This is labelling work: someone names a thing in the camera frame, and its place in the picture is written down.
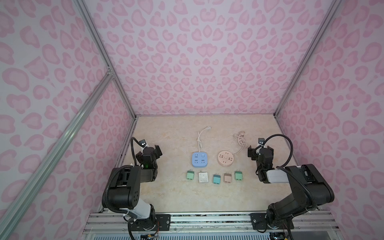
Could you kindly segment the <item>pink plug adapter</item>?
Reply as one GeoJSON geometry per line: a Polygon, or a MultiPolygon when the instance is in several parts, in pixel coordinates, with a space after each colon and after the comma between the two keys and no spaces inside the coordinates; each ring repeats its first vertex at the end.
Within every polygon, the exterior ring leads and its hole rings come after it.
{"type": "Polygon", "coordinates": [[[232,182],[232,175],[231,174],[224,174],[224,182],[225,183],[231,183],[232,182]]]}

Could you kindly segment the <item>teal plug adapter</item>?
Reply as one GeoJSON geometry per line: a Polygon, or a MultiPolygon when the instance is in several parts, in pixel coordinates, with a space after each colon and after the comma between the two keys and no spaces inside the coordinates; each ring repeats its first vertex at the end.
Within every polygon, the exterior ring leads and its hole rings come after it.
{"type": "Polygon", "coordinates": [[[213,184],[219,185],[221,183],[221,176],[220,175],[213,175],[213,184]]]}

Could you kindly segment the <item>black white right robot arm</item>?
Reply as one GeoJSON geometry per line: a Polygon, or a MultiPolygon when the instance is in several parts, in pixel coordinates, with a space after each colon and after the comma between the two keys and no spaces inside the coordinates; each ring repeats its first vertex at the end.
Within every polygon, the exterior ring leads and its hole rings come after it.
{"type": "Polygon", "coordinates": [[[294,153],[291,139],[285,135],[290,146],[288,159],[281,166],[274,166],[274,149],[267,142],[276,135],[266,139],[259,138],[256,148],[248,147],[247,155],[257,164],[256,175],[264,184],[288,183],[291,194],[284,199],[271,203],[265,216],[253,220],[253,229],[264,234],[267,230],[282,229],[287,232],[286,239],[293,239],[293,218],[316,210],[319,206],[332,203],[335,194],[325,178],[313,164],[289,166],[294,153]]]}

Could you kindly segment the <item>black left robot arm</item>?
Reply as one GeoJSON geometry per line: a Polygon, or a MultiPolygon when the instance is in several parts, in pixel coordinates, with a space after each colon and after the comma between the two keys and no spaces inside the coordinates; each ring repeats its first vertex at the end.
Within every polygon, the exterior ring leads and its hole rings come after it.
{"type": "Polygon", "coordinates": [[[150,147],[146,140],[138,141],[134,137],[130,140],[130,146],[134,164],[112,170],[102,195],[102,206],[113,213],[123,215],[130,238],[134,240],[132,227],[136,223],[145,231],[157,228],[156,233],[159,232],[160,224],[155,208],[140,198],[140,190],[142,183],[156,180],[157,159],[163,153],[158,145],[150,147]]]}

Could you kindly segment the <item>light green plug adapter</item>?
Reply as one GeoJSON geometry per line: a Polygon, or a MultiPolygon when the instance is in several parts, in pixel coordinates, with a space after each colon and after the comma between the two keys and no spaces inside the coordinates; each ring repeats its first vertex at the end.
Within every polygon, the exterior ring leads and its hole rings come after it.
{"type": "Polygon", "coordinates": [[[187,174],[186,174],[186,179],[187,180],[193,180],[194,176],[195,176],[195,172],[194,171],[187,171],[187,174]]]}

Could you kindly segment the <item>white plug adapter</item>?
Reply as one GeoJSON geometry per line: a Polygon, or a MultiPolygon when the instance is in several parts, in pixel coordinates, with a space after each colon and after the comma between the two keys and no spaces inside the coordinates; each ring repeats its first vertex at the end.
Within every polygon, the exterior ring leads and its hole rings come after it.
{"type": "Polygon", "coordinates": [[[199,183],[208,183],[209,176],[207,172],[199,172],[199,183]]]}

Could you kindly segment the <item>pink round power strip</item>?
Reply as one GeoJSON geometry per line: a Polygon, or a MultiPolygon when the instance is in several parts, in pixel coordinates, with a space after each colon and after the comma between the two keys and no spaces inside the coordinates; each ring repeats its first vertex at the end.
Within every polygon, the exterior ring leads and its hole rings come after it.
{"type": "Polygon", "coordinates": [[[234,155],[229,151],[221,151],[218,154],[218,163],[222,167],[230,167],[234,163],[234,155]]]}

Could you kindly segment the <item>blue square power strip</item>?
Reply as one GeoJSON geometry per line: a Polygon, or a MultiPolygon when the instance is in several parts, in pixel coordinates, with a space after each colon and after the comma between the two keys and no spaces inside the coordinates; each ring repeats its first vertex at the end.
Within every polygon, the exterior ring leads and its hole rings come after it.
{"type": "Polygon", "coordinates": [[[192,166],[194,168],[205,168],[208,165],[208,155],[205,152],[194,152],[192,154],[192,166]]]}

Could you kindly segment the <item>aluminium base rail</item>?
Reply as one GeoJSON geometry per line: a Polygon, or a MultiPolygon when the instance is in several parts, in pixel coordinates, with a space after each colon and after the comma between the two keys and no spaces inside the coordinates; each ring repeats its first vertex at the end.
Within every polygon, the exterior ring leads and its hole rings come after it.
{"type": "Polygon", "coordinates": [[[91,214],[87,240],[342,240],[341,228],[329,211],[312,211],[289,223],[272,224],[257,212],[157,213],[155,226],[129,222],[115,213],[91,214]]]}

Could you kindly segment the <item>left aluminium corner post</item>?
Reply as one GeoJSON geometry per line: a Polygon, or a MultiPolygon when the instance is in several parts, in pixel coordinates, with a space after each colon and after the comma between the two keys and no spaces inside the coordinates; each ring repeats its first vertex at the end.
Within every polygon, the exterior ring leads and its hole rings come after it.
{"type": "Polygon", "coordinates": [[[121,80],[112,64],[112,61],[111,61],[111,58],[109,57],[108,55],[108,52],[107,52],[107,49],[103,43],[103,40],[96,28],[96,24],[89,12],[89,9],[87,7],[87,4],[85,1],[83,0],[74,0],[73,3],[76,5],[83,21],[85,22],[85,26],[86,28],[88,29],[94,43],[95,43],[95,46],[99,52],[99,54],[101,55],[101,58],[103,59],[104,63],[105,63],[105,66],[107,67],[107,69],[109,70],[109,72],[113,75],[113,81],[114,81],[114,84],[116,85],[117,89],[118,89],[118,93],[120,94],[120,96],[122,97],[122,100],[123,100],[123,103],[124,105],[126,106],[130,116],[132,117],[132,119],[136,119],[137,116],[133,110],[133,107],[128,99],[128,96],[124,90],[124,87],[123,87],[123,84],[121,83],[121,80]]]}

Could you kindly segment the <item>aluminium corner post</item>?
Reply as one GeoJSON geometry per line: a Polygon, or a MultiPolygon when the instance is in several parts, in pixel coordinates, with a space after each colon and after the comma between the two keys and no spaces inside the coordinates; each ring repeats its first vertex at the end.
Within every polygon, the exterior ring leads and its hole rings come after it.
{"type": "Polygon", "coordinates": [[[109,72],[113,75],[113,81],[114,81],[114,84],[116,85],[117,89],[118,89],[118,93],[120,94],[120,96],[122,97],[122,100],[123,100],[123,103],[124,105],[126,106],[130,116],[132,117],[132,119],[136,119],[137,116],[133,110],[133,107],[128,99],[128,96],[124,90],[124,87],[123,87],[123,84],[121,83],[121,80],[112,64],[112,61],[111,61],[111,58],[109,57],[108,55],[108,52],[107,52],[107,49],[103,43],[103,40],[96,28],[96,24],[89,12],[89,9],[87,7],[87,4],[85,1],[83,0],[74,0],[73,3],[76,5],[83,21],[85,22],[85,26],[86,28],[88,29],[94,43],[95,43],[95,46],[99,52],[99,54],[101,55],[101,58],[103,59],[104,63],[105,63],[105,66],[107,67],[107,69],[109,70],[109,72]]]}
{"type": "Polygon", "coordinates": [[[332,25],[332,22],[334,21],[335,17],[337,16],[338,11],[342,7],[343,3],[344,3],[344,1],[341,1],[341,0],[334,0],[331,2],[329,9],[327,10],[325,16],[323,17],[321,24],[318,27],[318,30],[314,34],[314,37],[313,37],[312,41],[310,42],[310,45],[309,45],[308,49],[306,50],[306,52],[303,56],[303,59],[301,60],[300,64],[298,65],[297,70],[295,71],[290,83],[288,84],[286,91],[283,94],[283,97],[282,97],[280,103],[278,104],[278,107],[274,113],[274,117],[276,119],[279,116],[279,114],[282,112],[283,107],[287,103],[288,98],[293,91],[293,88],[295,87],[296,83],[299,81],[305,68],[307,67],[308,63],[310,62],[311,57],[314,55],[317,47],[319,46],[322,38],[325,36],[328,29],[332,25]]]}

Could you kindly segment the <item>left aluminium frame beam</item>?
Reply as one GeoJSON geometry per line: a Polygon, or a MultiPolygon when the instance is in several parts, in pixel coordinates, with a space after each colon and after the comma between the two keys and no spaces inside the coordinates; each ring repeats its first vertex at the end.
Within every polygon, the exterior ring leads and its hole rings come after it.
{"type": "Polygon", "coordinates": [[[14,232],[15,228],[33,203],[37,194],[61,160],[66,150],[74,140],[84,122],[94,109],[104,91],[114,79],[113,73],[107,73],[98,86],[94,89],[83,106],[79,109],[76,116],[70,122],[59,140],[51,148],[50,152],[43,159],[35,173],[27,181],[17,198],[10,205],[5,215],[1,219],[1,239],[7,240],[14,232]]]}

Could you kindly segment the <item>right aluminium corner post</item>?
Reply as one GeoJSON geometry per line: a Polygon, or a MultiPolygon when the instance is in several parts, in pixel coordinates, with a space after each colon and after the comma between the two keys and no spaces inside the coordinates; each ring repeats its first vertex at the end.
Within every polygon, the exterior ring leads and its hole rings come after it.
{"type": "Polygon", "coordinates": [[[341,0],[334,0],[331,2],[329,9],[327,10],[325,16],[323,17],[321,24],[318,27],[318,30],[314,34],[314,37],[313,37],[312,41],[310,42],[310,45],[309,45],[308,49],[306,50],[306,52],[303,56],[303,59],[301,60],[300,64],[298,65],[297,70],[295,71],[290,83],[288,84],[286,91],[283,94],[283,97],[282,97],[280,103],[278,104],[278,107],[274,113],[274,117],[276,119],[279,116],[279,114],[282,112],[283,107],[287,103],[288,98],[293,91],[293,88],[295,87],[296,83],[299,81],[305,68],[307,67],[308,63],[310,62],[311,57],[314,55],[317,47],[319,46],[322,38],[325,36],[328,29],[332,25],[332,22],[334,21],[335,17],[337,16],[338,11],[342,7],[343,3],[344,3],[344,1],[341,1],[341,0]]]}

